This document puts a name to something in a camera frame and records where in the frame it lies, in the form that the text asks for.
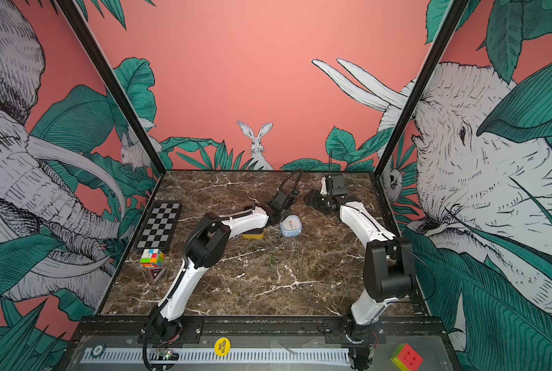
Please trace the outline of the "red triangle sticker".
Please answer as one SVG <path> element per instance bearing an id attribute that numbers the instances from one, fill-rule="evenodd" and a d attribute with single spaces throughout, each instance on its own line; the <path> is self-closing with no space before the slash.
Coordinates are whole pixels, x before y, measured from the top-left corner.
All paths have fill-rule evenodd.
<path id="1" fill-rule="evenodd" d="M 151 267 L 147 269 L 146 278 L 149 284 L 156 284 L 166 273 L 166 267 Z"/>

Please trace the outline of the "black mounting rail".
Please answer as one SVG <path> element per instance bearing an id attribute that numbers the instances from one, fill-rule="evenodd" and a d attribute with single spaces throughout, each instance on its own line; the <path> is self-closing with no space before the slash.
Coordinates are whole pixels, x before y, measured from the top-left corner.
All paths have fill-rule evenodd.
<path id="1" fill-rule="evenodd" d="M 439 318 L 381 317 L 378 322 L 362 329 L 350 324 L 342 316 L 208 316 L 185 315 L 169 324 L 145 316 L 98 315 L 88 317 L 77 327 L 72 343 L 86 336 L 127 335 L 142 343 L 199 344 L 210 335 L 265 335 L 321 337 L 328 344 L 359 346 L 367 343 L 385 343 L 390 337 L 439 336 L 448 340 L 448 334 Z"/>

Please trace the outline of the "colourful rubik cube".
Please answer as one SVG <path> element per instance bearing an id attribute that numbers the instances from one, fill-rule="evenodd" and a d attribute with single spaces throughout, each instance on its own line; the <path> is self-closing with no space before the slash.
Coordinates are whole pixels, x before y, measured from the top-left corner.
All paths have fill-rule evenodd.
<path id="1" fill-rule="evenodd" d="M 145 249 L 140 258 L 140 264 L 146 268 L 160 268 L 163 266 L 165 254 L 160 249 Z"/>
<path id="2" fill-rule="evenodd" d="M 423 358 L 407 343 L 400 344 L 390 360 L 402 371 L 418 371 L 423 363 Z"/>

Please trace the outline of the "yellow rectangular alarm clock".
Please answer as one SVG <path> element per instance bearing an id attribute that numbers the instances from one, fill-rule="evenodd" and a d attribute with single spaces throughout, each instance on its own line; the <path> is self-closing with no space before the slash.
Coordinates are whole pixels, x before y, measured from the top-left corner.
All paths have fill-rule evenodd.
<path id="1" fill-rule="evenodd" d="M 256 228 L 242 233 L 241 237 L 245 240 L 261 240 L 265 237 L 265 228 Z"/>

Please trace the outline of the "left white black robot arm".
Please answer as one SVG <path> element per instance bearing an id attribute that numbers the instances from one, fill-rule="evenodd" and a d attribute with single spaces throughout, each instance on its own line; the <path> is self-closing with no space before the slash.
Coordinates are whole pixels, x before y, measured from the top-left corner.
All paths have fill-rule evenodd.
<path id="1" fill-rule="evenodd" d="M 152 309 L 142 332 L 155 331 L 165 342 L 174 337 L 190 296 L 203 275 L 221 260 L 228 241 L 251 230 L 279 224 L 289 211 L 275 203 L 261 203 L 231 215 L 205 214 L 186 240 L 179 274 L 163 300 Z"/>

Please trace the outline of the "black frame post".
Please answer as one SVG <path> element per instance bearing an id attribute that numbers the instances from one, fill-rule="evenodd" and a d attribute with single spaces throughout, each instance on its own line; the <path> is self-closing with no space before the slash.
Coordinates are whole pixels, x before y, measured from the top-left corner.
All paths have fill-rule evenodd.
<path id="1" fill-rule="evenodd" d="M 78 37 L 81 46 L 83 46 L 101 79 L 104 81 L 106 88 L 111 93 L 111 96 L 118 105 L 122 115 L 129 123 L 130 128 L 135 132 L 135 135 L 142 144 L 146 154 L 151 159 L 153 168 L 160 174 L 161 177 L 163 177 L 166 174 L 166 168 L 158 156 L 157 151 L 153 148 L 147 133 L 140 125 L 135 109 L 116 77 L 108 59 L 102 52 L 101 47 L 90 31 L 87 21 L 85 20 L 78 5 L 74 1 L 70 0 L 57 0 L 56 3 L 61 12 L 64 14 L 64 18 L 69 23 L 74 34 Z"/>
<path id="2" fill-rule="evenodd" d="M 387 162 L 390 160 L 394 148 L 400 141 L 408 122 L 411 120 L 411 116 L 415 112 L 416 106 L 421 99 L 422 94 L 424 93 L 424 89 L 430 82 L 431 77 L 435 72 L 435 68 L 439 63 L 439 60 L 443 56 L 443 53 L 450 39 L 452 38 L 452 35 L 455 32 L 458 22 L 462 17 L 468 3 L 468 0 L 451 1 L 449 8 L 443 18 L 443 22 L 441 23 L 441 26 L 438 30 L 438 34 L 436 35 L 435 40 L 433 41 L 427 55 L 427 58 L 421 68 L 421 71 L 417 76 L 413 89 L 408 97 L 407 103 L 401 111 L 401 115 L 397 121 L 397 124 L 395 125 L 391 133 L 390 140 L 387 143 L 384 154 L 380 157 L 380 161 L 374 171 L 374 175 L 376 178 L 382 176 Z"/>

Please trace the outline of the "right black frame post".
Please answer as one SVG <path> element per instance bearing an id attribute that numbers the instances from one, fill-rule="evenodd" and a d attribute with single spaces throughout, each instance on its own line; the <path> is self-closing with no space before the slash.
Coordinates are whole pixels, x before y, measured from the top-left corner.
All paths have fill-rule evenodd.
<path id="1" fill-rule="evenodd" d="M 458 22 L 462 17 L 468 3 L 468 0 L 451 1 L 449 8 L 443 18 L 443 22 L 441 23 L 441 26 L 438 30 L 438 34 L 436 35 L 435 40 L 433 41 L 427 55 L 427 58 L 421 68 L 421 71 L 417 76 L 413 89 L 408 97 L 407 103 L 401 111 L 401 115 L 397 121 L 397 124 L 395 125 L 391 133 L 390 140 L 387 143 L 384 154 L 380 157 L 380 161 L 374 171 L 374 175 L 376 178 L 382 176 L 387 162 L 390 160 L 394 148 L 400 141 L 408 122 L 411 120 L 411 116 L 415 112 L 416 106 L 421 99 L 422 94 L 424 93 L 424 89 L 430 82 L 431 77 L 435 72 L 435 68 L 439 63 L 439 60 L 443 56 L 443 53 L 450 39 L 452 38 L 452 35 L 455 32 Z"/>

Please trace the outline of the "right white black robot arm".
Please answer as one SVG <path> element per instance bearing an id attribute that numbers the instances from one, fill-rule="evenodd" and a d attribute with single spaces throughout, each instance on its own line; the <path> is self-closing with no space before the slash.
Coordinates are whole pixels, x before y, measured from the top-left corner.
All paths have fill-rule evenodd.
<path id="1" fill-rule="evenodd" d="M 415 264 L 409 242 L 386 230 L 358 199 L 311 190 L 304 202 L 325 215 L 337 216 L 365 247 L 364 291 L 351 306 L 351 323 L 367 326 L 377 322 L 390 304 L 415 290 Z"/>

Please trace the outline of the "light blue small alarm clock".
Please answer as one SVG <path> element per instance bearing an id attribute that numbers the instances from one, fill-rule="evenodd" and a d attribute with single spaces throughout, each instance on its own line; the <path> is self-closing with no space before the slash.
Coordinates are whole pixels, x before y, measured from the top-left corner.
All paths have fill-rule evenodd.
<path id="1" fill-rule="evenodd" d="M 302 222 L 296 215 L 289 215 L 279 224 L 282 236 L 297 237 L 302 233 Z"/>

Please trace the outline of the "left black frame post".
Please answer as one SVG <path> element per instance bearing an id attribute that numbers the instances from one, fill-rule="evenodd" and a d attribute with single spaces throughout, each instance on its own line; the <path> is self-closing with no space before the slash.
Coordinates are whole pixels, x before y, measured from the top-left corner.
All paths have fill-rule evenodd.
<path id="1" fill-rule="evenodd" d="M 135 135 L 142 144 L 146 154 L 151 159 L 153 168 L 160 174 L 161 177 L 163 177 L 166 174 L 166 168 L 158 156 L 157 151 L 153 148 L 147 133 L 140 125 L 135 109 L 116 77 L 108 59 L 102 52 L 101 47 L 90 31 L 87 21 L 85 20 L 78 5 L 74 1 L 70 0 L 57 0 L 56 3 L 61 12 L 64 14 L 64 18 L 69 23 L 74 34 L 78 37 L 81 46 L 83 46 L 101 79 L 104 81 L 106 88 L 111 93 L 111 96 L 118 105 L 122 115 L 129 123 L 130 128 L 135 132 Z"/>

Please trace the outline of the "yellow round sticker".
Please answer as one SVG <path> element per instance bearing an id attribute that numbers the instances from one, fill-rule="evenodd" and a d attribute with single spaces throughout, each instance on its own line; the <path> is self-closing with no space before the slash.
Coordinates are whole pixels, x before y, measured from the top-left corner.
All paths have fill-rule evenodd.
<path id="1" fill-rule="evenodd" d="M 231 341 L 226 337 L 219 338 L 214 344 L 214 353 L 218 357 L 225 357 L 231 351 Z"/>

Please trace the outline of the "small green circuit board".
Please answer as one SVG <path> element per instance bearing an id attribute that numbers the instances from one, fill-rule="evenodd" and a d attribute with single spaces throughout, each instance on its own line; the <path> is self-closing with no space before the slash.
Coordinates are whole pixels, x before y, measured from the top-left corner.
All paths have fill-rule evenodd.
<path id="1" fill-rule="evenodd" d="M 153 359 L 157 362 L 176 362 L 180 359 L 180 353 L 176 349 L 158 350 Z"/>

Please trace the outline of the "black white checkerboard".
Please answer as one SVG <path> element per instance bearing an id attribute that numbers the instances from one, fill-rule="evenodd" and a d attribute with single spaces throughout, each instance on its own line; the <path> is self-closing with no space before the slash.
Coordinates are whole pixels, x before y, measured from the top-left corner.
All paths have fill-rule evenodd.
<path id="1" fill-rule="evenodd" d="M 134 250 L 142 253 L 159 249 L 167 254 L 182 211 L 182 204 L 175 200 L 155 200 L 146 216 Z"/>

